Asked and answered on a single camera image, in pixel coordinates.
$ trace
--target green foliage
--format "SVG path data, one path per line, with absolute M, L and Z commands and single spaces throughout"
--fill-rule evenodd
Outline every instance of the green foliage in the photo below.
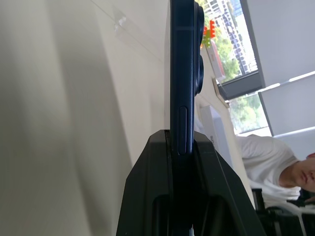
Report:
M 225 79 L 222 82 L 224 83 L 233 80 L 240 70 L 238 61 L 233 56 L 233 45 L 230 39 L 222 37 L 220 29 L 216 29 L 214 42 L 216 43 L 218 54 L 225 72 Z
M 230 114 L 234 128 L 240 133 L 267 126 L 257 94 L 231 100 Z
M 200 6 L 204 7 L 204 0 L 195 0 Z M 210 38 L 210 18 L 205 14 L 205 27 L 208 29 L 202 38 L 202 44 L 206 47 L 211 47 L 211 38 Z M 225 80 L 222 82 L 227 82 L 234 79 L 239 73 L 239 64 L 237 59 L 233 56 L 233 45 L 229 38 L 224 38 L 222 36 L 221 30 L 215 28 L 215 37 L 213 38 L 216 43 L 218 54 L 220 56 L 222 66 L 225 72 Z

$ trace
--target white wall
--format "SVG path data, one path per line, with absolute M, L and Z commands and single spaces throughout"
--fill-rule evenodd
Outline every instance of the white wall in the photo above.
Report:
M 315 70 L 313 0 L 247 0 L 266 86 Z
M 310 76 L 261 93 L 273 135 L 315 126 L 314 88 Z
M 0 2 L 0 235 L 116 233 L 126 176 L 164 128 L 167 1 L 114 3 Z

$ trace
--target smartphone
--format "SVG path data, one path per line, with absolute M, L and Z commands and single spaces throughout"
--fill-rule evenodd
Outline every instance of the smartphone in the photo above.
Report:
M 194 97 L 201 92 L 204 13 L 194 0 L 170 1 L 170 138 L 173 155 L 193 152 Z

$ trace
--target person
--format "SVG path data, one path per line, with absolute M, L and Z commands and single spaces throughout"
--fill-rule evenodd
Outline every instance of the person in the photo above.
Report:
M 291 148 L 276 138 L 236 138 L 251 188 L 262 189 L 267 206 L 297 200 L 301 188 L 315 192 L 315 153 L 300 161 Z

